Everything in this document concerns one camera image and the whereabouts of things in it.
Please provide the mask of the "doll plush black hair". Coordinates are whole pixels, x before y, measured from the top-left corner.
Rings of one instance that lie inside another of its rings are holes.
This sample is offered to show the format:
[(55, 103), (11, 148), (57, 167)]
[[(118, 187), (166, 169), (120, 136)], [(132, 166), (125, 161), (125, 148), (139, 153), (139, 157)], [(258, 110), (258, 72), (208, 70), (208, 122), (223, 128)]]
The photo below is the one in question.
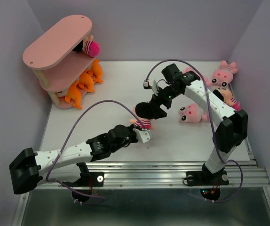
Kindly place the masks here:
[(146, 129), (154, 129), (152, 124), (152, 109), (148, 102), (140, 102), (133, 108), (133, 113)]

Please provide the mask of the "doll plush edge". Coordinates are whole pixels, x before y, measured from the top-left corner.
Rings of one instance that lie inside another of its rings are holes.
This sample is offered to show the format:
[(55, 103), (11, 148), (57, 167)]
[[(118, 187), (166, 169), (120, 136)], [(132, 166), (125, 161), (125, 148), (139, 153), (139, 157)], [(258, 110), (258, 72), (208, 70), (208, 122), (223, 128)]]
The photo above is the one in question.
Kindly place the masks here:
[(236, 98), (233, 96), (232, 92), (229, 89), (224, 87), (218, 87), (213, 91), (213, 93), (225, 104), (234, 108), (236, 111), (241, 110), (241, 105), (239, 101), (236, 100)]

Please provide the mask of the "orange shark plush back-facing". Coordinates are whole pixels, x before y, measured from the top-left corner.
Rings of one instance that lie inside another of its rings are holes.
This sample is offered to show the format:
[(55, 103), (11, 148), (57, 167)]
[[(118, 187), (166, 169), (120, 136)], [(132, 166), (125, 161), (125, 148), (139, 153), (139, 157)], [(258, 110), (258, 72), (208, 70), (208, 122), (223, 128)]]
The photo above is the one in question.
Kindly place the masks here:
[(71, 100), (74, 101), (72, 104), (73, 107), (82, 109), (81, 102), (82, 102), (82, 95), (80, 91), (77, 88), (78, 81), (75, 81), (67, 91), (67, 94), (65, 95), (64, 99), (67, 103), (70, 103)]

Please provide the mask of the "orange shark plush mouth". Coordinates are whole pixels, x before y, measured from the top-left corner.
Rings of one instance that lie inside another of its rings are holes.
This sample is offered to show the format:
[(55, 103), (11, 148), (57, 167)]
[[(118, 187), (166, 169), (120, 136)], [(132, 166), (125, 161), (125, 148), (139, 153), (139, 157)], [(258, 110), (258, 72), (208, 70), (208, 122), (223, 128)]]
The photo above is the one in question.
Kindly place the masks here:
[(102, 67), (100, 66), (100, 60), (95, 59), (92, 64), (91, 67), (88, 71), (89, 75), (91, 77), (93, 77), (93, 81), (97, 82), (97, 83), (103, 83), (102, 77), (103, 77), (103, 70)]

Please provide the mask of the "orange shark plush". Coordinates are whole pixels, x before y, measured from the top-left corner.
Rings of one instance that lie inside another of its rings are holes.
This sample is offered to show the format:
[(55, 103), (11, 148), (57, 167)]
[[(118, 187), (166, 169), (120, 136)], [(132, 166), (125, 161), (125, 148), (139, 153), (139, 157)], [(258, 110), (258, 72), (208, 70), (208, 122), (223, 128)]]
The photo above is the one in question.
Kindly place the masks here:
[(86, 69), (80, 76), (79, 76), (79, 83), (78, 86), (89, 93), (95, 93), (94, 89), (94, 81), (92, 78), (93, 74), (88, 69)]

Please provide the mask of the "doll plush pink striped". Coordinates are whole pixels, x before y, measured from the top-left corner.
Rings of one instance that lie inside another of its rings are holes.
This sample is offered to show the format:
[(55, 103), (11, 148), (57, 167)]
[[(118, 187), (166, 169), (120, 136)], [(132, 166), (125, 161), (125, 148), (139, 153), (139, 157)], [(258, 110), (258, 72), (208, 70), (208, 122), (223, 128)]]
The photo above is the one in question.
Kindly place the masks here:
[(101, 53), (101, 47), (98, 42), (94, 41), (93, 35), (89, 35), (73, 51), (78, 53), (83, 52), (90, 57), (96, 57)]

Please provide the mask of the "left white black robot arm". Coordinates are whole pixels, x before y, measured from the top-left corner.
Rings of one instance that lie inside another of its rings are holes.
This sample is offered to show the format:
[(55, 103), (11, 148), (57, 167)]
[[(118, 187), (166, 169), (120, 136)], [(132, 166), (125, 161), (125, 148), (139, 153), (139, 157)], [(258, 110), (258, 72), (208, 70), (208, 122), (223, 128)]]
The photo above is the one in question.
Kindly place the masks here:
[(32, 191), (40, 184), (51, 182), (51, 171), (78, 163), (108, 158), (132, 143), (152, 140), (151, 131), (139, 127), (117, 125), (107, 133), (63, 150), (33, 151), (26, 148), (10, 163), (9, 171), (14, 194)]

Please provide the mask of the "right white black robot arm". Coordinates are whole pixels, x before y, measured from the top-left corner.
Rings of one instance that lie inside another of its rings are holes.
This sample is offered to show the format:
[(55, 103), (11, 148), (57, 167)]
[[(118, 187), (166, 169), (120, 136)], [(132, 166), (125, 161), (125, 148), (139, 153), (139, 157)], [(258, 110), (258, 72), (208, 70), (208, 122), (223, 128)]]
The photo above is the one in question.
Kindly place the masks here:
[(214, 148), (203, 165), (201, 178), (203, 182), (211, 184), (217, 180), (218, 172), (231, 161), (231, 153), (246, 139), (248, 115), (244, 110), (236, 111), (228, 106), (210, 91), (205, 78), (196, 68), (181, 73), (175, 64), (171, 64), (162, 70), (162, 74), (169, 84), (164, 89), (157, 88), (156, 83), (151, 85), (148, 79), (143, 83), (144, 88), (153, 90), (147, 104), (151, 108), (150, 118), (157, 120), (166, 117), (167, 113), (160, 106), (170, 108), (172, 100), (181, 94), (208, 114)]

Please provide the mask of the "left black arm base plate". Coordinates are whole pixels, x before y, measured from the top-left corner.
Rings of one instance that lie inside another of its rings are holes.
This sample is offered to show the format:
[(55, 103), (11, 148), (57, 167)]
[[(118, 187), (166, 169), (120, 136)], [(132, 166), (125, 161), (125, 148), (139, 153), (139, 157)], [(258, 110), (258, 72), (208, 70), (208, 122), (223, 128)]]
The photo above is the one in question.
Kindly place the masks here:
[(70, 175), (61, 181), (70, 187), (102, 187), (104, 183), (104, 172), (89, 171), (86, 163), (71, 165)]

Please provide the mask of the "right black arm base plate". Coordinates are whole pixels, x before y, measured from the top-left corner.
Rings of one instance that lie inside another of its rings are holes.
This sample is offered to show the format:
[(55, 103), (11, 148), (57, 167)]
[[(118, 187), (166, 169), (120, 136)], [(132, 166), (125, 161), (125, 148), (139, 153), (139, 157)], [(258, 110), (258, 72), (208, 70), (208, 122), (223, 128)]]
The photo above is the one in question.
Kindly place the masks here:
[(217, 183), (220, 186), (227, 186), (229, 180), (224, 170), (214, 174), (206, 171), (187, 171), (183, 183), (186, 186), (213, 186)]

